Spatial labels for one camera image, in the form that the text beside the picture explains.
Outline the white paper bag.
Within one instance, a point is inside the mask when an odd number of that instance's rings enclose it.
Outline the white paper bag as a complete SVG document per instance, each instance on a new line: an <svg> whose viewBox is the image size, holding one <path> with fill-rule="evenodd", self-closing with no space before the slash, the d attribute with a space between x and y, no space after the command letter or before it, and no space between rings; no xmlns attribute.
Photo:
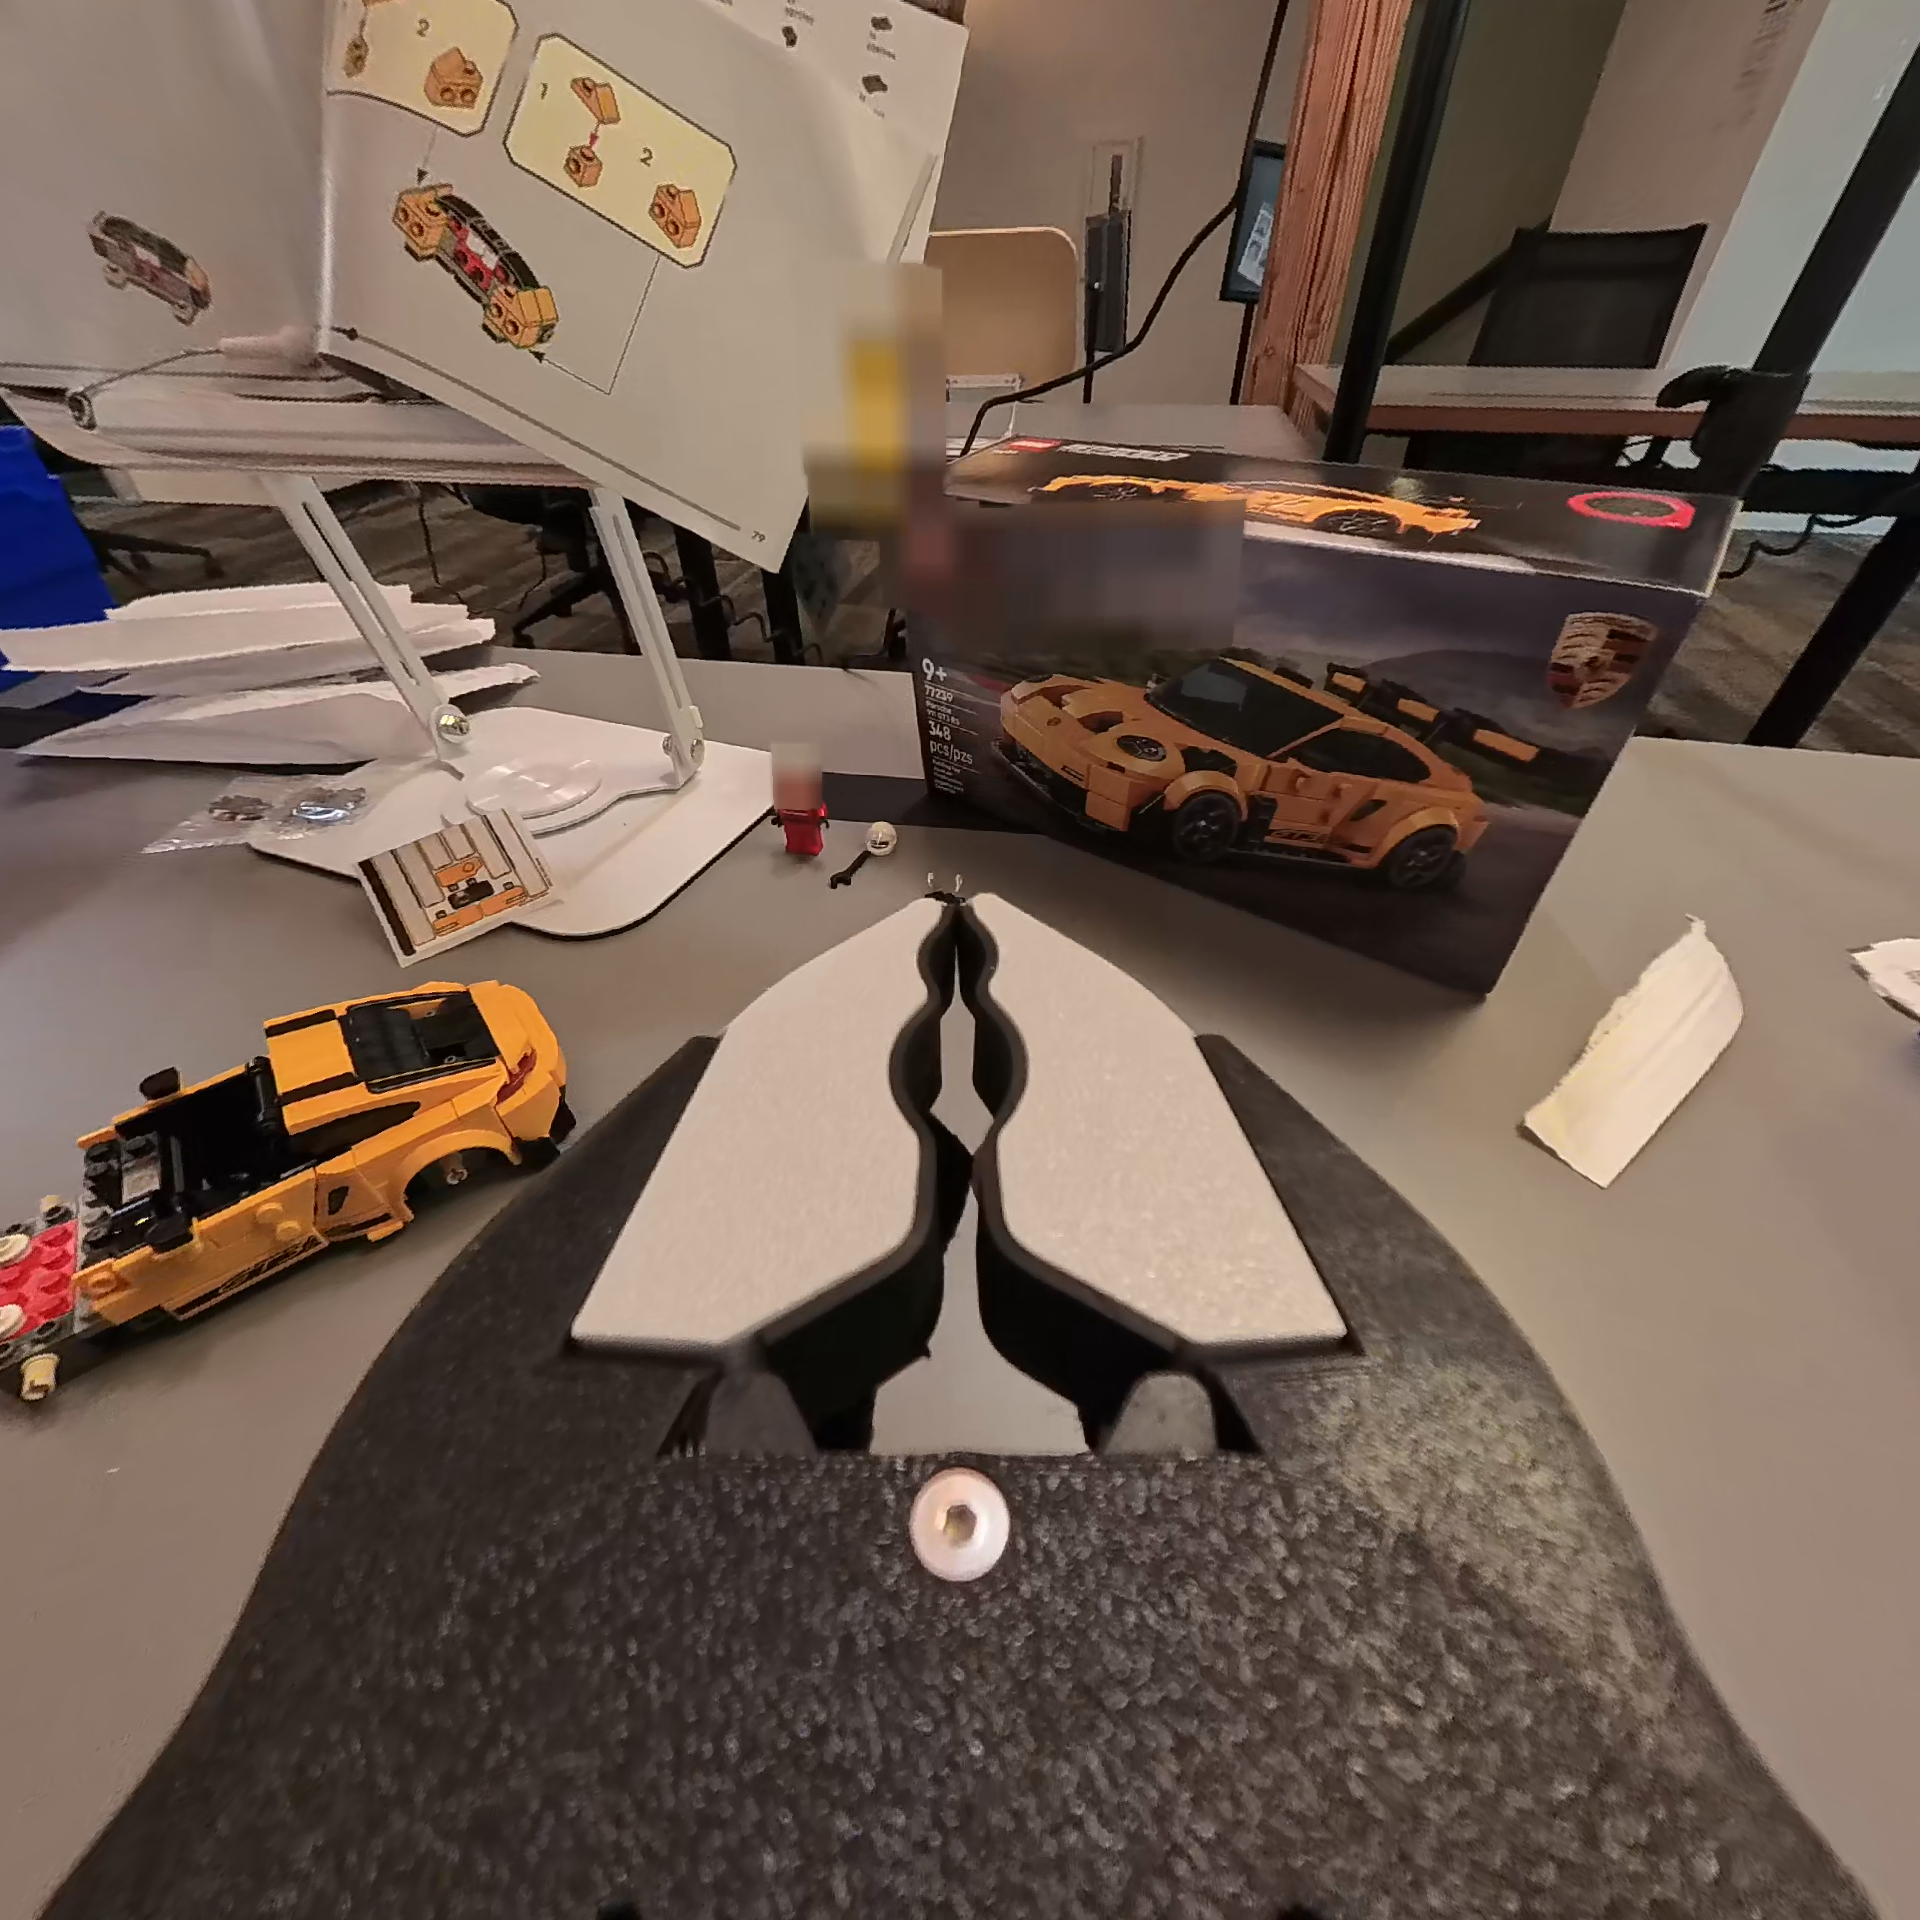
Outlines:
<svg viewBox="0 0 1920 1920"><path fill-rule="evenodd" d="M91 622L2 632L4 670L81 680L226 667L347 648L372 658L344 601L323 582L156 591Z"/></svg>
<svg viewBox="0 0 1920 1920"><path fill-rule="evenodd" d="M393 682L330 678L150 699L39 737L20 751L38 759L330 768L415 761L426 753L426 734Z"/></svg>

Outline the brown desk with black frame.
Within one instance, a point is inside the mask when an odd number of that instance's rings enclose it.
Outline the brown desk with black frame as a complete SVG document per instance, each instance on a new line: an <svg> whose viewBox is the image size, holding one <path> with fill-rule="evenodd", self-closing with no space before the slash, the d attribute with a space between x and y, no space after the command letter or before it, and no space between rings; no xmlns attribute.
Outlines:
<svg viewBox="0 0 1920 1920"><path fill-rule="evenodd" d="M1662 406L1664 368L1455 368L1382 370L1369 431L1411 435L1556 433L1688 440L1706 402ZM1870 447L1918 443L1918 371L1817 370L1785 440Z"/></svg>

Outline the empty blue plastic bin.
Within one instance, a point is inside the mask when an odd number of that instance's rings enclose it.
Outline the empty blue plastic bin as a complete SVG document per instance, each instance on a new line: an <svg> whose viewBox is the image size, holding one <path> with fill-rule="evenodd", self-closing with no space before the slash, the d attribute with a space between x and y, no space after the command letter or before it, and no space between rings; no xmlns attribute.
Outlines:
<svg viewBox="0 0 1920 1920"><path fill-rule="evenodd" d="M31 685L14 670L11 635L100 624L112 605L100 562L67 498L43 465L28 426L2 426L2 690Z"/></svg>

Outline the torn white paper strip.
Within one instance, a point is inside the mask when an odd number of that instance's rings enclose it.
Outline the torn white paper strip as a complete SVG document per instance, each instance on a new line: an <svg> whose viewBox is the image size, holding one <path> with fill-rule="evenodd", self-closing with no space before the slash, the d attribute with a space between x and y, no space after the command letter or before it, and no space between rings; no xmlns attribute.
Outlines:
<svg viewBox="0 0 1920 1920"><path fill-rule="evenodd" d="M1732 1043L1737 981L1706 920L1659 950L1595 1021L1584 1048L1520 1122L1582 1178L1607 1189Z"/></svg>

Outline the beige chair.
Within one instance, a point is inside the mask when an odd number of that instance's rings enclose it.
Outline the beige chair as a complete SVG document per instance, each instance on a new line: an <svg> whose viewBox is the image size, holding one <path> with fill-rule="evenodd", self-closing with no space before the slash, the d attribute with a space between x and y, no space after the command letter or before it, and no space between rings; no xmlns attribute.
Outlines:
<svg viewBox="0 0 1920 1920"><path fill-rule="evenodd" d="M1067 231L932 231L924 261L945 279L950 391L1034 391L1082 362L1084 272Z"/></svg>

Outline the orange lego car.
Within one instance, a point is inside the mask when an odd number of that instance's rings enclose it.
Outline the orange lego car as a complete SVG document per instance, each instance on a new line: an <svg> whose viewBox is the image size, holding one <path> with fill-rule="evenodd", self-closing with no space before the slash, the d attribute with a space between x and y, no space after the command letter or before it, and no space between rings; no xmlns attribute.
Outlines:
<svg viewBox="0 0 1920 1920"><path fill-rule="evenodd" d="M506 981L313 1005L239 1067L139 1091L78 1141L73 1197L4 1222L4 1387L28 1402L126 1337L396 1235L473 1173L547 1166L575 1131L560 1038Z"/></svg>

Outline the white book stand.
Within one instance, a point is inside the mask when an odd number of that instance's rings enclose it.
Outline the white book stand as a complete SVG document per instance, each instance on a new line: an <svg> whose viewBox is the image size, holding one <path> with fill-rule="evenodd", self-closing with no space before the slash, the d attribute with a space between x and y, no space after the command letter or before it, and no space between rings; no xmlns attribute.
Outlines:
<svg viewBox="0 0 1920 1920"><path fill-rule="evenodd" d="M370 856L508 809L529 832L556 888L527 919L534 929L588 939L634 927L730 853L774 799L770 755L708 747L681 659L634 529L630 503L438 400L377 398L353 376L268 375L263 366L183 375L89 375L59 393L4 376L28 426L104 469L241 471L268 490L353 631L380 663L407 720L396 781L340 823L254 823L254 853L318 873L359 878ZM430 483L502 481L585 490L614 568L615 598L656 685L664 729L622 726L538 705L470 717L372 609L376 578L355 551L323 477Z"/></svg>

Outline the black metal post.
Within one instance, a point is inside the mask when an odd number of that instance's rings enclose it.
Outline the black metal post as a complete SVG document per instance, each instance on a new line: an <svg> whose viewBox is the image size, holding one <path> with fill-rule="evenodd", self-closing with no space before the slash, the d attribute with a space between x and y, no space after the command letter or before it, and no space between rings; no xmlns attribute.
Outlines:
<svg viewBox="0 0 1920 1920"><path fill-rule="evenodd" d="M1428 2L1420 19L1329 416L1323 456L1331 463L1361 461L1470 11L1470 2Z"/></svg>

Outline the wall mounted tablet screen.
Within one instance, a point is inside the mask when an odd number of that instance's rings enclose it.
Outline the wall mounted tablet screen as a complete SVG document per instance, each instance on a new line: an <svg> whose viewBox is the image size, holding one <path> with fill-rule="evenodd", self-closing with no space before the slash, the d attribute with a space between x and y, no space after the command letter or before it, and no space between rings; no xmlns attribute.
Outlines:
<svg viewBox="0 0 1920 1920"><path fill-rule="evenodd" d="M1224 302L1255 305L1262 297L1267 257L1280 215L1286 160L1286 141L1260 137L1242 165L1230 249L1219 288Z"/></svg>

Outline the black chair base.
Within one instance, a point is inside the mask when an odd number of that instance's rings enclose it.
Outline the black chair base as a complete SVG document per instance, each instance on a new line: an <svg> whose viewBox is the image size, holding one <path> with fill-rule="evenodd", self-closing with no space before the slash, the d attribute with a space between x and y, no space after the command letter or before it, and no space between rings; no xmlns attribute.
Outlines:
<svg viewBox="0 0 1920 1920"><path fill-rule="evenodd" d="M641 639L615 584L610 562L600 543L591 495L577 486L457 486L460 499L536 536L540 559L560 559L560 581L518 609L510 624L514 641L538 645L538 629L560 617L575 617L588 601L608 601L615 622L615 647L636 655Z"/></svg>

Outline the black mesh chair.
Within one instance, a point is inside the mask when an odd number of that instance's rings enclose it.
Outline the black mesh chair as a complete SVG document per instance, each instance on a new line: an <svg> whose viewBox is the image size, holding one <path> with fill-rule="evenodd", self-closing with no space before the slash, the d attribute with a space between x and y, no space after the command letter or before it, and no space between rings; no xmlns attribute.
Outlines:
<svg viewBox="0 0 1920 1920"><path fill-rule="evenodd" d="M1516 231L1470 366L1657 368L1707 231Z"/></svg>

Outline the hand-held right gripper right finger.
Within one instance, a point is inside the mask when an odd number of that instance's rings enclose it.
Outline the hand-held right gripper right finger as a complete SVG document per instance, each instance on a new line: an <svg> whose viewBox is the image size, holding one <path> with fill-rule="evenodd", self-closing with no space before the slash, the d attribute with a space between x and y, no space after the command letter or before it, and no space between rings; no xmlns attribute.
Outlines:
<svg viewBox="0 0 1920 1920"><path fill-rule="evenodd" d="M1014 1359L1329 1352L1348 1322L1186 1018L1002 895L955 923L985 1325Z"/></svg>

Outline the wooden pillar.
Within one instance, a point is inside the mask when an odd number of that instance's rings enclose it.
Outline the wooden pillar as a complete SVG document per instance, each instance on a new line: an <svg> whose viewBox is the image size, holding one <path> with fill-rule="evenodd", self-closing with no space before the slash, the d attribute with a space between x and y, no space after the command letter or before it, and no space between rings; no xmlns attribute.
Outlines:
<svg viewBox="0 0 1920 1920"><path fill-rule="evenodd" d="M1275 229L1240 383L1242 402L1278 406L1300 429L1313 424L1300 366L1332 357L1411 13L1411 2L1307 7Z"/></svg>

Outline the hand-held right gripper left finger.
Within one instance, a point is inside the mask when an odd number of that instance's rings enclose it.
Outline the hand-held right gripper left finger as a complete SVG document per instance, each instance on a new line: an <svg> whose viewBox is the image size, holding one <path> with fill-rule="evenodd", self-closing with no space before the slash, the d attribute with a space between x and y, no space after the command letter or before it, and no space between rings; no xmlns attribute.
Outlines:
<svg viewBox="0 0 1920 1920"><path fill-rule="evenodd" d="M577 1309L578 1345L922 1352L954 1231L932 1114L954 939L955 902L914 897L731 1018Z"/></svg>

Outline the lego instruction booklet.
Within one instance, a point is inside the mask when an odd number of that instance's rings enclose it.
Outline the lego instruction booklet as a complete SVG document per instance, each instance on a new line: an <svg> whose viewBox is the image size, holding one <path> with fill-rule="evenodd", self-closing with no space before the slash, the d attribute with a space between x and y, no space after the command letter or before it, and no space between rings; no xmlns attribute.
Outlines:
<svg viewBox="0 0 1920 1920"><path fill-rule="evenodd" d="M960 5L4 5L4 393L86 458L614 488L777 566Z"/></svg>

